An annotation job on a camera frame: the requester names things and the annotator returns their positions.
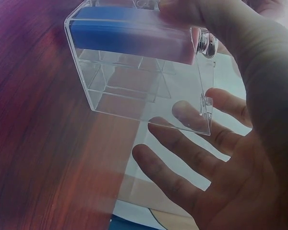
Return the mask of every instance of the blue panel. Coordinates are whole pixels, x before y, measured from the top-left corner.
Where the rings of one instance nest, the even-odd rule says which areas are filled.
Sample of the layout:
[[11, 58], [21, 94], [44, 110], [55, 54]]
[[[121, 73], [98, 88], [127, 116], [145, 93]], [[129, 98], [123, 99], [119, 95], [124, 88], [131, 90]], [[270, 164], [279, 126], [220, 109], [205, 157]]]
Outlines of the blue panel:
[[141, 224], [136, 224], [131, 221], [122, 219], [112, 215], [109, 230], [157, 230], [155, 228], [147, 227]]

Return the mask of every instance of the acrylic display case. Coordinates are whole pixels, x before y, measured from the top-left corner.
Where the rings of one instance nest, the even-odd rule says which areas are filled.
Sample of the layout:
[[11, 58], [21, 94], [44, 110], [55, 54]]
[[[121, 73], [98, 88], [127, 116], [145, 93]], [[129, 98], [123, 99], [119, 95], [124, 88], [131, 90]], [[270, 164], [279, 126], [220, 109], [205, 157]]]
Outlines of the acrylic display case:
[[[207, 31], [167, 22], [155, 0], [86, 0], [65, 31], [92, 111], [210, 134], [217, 41]], [[196, 128], [177, 119], [186, 104]]]

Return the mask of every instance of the wood grain surface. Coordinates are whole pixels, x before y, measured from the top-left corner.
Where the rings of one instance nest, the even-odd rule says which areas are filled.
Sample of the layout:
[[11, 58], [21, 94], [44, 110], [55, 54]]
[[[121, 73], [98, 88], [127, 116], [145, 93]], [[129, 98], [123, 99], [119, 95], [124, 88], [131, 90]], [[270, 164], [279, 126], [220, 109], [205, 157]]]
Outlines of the wood grain surface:
[[65, 37], [81, 0], [0, 0], [0, 230], [108, 229], [138, 123], [90, 110]]

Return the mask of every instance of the blue object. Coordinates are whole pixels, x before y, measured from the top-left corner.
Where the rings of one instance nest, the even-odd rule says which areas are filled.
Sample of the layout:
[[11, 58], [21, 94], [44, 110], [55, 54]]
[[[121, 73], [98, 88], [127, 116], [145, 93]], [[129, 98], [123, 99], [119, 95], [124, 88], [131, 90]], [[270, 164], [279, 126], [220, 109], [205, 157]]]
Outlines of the blue object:
[[112, 215], [109, 230], [157, 230], [141, 224], [136, 224], [118, 216]]
[[147, 10], [124, 7], [82, 8], [75, 18], [88, 20], [72, 22], [71, 34], [75, 47], [134, 55], [141, 55], [143, 49], [155, 49], [149, 39], [138, 33], [140, 27], [134, 23], [136, 15], [143, 15], [143, 11]]

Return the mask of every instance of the hand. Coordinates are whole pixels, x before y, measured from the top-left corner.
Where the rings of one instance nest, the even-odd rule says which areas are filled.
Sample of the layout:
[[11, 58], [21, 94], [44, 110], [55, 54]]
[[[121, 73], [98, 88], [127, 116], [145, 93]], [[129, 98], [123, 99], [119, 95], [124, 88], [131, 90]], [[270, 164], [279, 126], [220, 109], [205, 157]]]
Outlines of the hand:
[[[260, 15], [277, 20], [285, 15], [287, 0], [242, 0]], [[218, 53], [230, 55], [226, 47], [220, 43]]]
[[[242, 137], [214, 122], [211, 137], [202, 136], [231, 156], [225, 163], [179, 131], [149, 125], [162, 145], [211, 180], [205, 192], [147, 146], [135, 147], [134, 158], [201, 229], [288, 229], [288, 30], [237, 0], [168, 0], [159, 8], [171, 20], [207, 28], [228, 48], [241, 72], [246, 104], [220, 90], [207, 96], [253, 128]], [[180, 115], [175, 108], [173, 114], [185, 125], [197, 124], [192, 119], [197, 111], [183, 104]]]
[[[206, 95], [213, 98], [215, 108], [252, 126], [245, 101], [219, 89], [210, 89]], [[181, 122], [191, 124], [192, 128], [197, 123], [192, 121], [197, 111], [188, 103], [184, 105], [175, 114], [179, 113]], [[159, 124], [167, 123], [162, 118], [154, 119]], [[190, 213], [200, 229], [288, 228], [282, 216], [280, 186], [254, 130], [243, 137], [213, 122], [211, 136], [202, 138], [231, 156], [228, 162], [223, 162], [178, 130], [153, 124], [148, 128], [164, 147], [211, 181], [209, 188], [202, 191], [171, 171], [147, 146], [139, 145], [133, 150], [133, 157], [143, 172], [173, 202]]]

